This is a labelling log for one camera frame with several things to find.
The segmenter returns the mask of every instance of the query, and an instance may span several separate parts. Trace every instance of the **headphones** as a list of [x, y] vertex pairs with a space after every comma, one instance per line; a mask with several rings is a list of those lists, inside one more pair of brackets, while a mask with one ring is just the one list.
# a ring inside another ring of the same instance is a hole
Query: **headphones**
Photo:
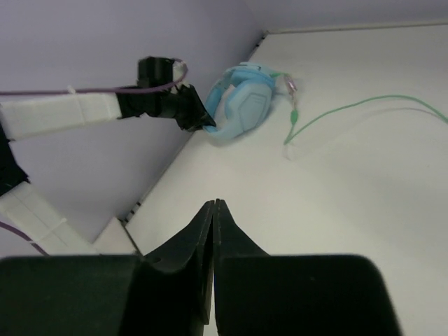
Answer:
[[232, 139], [259, 126], [267, 117], [275, 88], [274, 71], [267, 66], [242, 62], [226, 70], [216, 82], [205, 102], [205, 109], [215, 118], [224, 92], [235, 86], [225, 100], [227, 122], [220, 129], [204, 126], [204, 131], [217, 139]]

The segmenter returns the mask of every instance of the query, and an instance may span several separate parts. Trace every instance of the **purple wall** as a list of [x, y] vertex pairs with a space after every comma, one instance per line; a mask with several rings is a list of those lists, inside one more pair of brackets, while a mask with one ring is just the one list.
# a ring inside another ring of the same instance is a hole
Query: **purple wall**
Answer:
[[[2, 0], [0, 90], [130, 85], [137, 60], [180, 57], [205, 97], [245, 60], [261, 30], [243, 0]], [[141, 118], [12, 145], [38, 189], [93, 239], [153, 185], [188, 134]], [[28, 253], [0, 231], [0, 256]]]

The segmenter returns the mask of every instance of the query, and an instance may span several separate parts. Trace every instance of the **purple cable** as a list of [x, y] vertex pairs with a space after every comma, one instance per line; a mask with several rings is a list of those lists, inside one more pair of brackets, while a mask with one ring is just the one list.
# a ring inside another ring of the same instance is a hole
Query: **purple cable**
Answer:
[[0, 222], [0, 228], [5, 229], [9, 232], [12, 232], [13, 234], [19, 236], [20, 238], [26, 240], [33, 246], [42, 256], [48, 256], [48, 253], [46, 253], [38, 244], [34, 243], [31, 238], [28, 237], [24, 232], [20, 231], [19, 229], [16, 229], [15, 227], [8, 225], [6, 223]]
[[[154, 93], [165, 91], [171, 89], [172, 87], [178, 85], [182, 82], [188, 73], [187, 64], [183, 62], [183, 60], [179, 58], [174, 58], [174, 61], [183, 64], [183, 73], [182, 76], [175, 80], [174, 82], [170, 82], [168, 84], [148, 87], [142, 89], [120, 89], [119, 87], [106, 87], [106, 88], [95, 88], [95, 89], [75, 89], [76, 93], [128, 93], [132, 95], [142, 95], [146, 93]], [[69, 90], [48, 90], [48, 91], [0, 91], [0, 96], [54, 96], [54, 95], [69, 95], [72, 92]]]

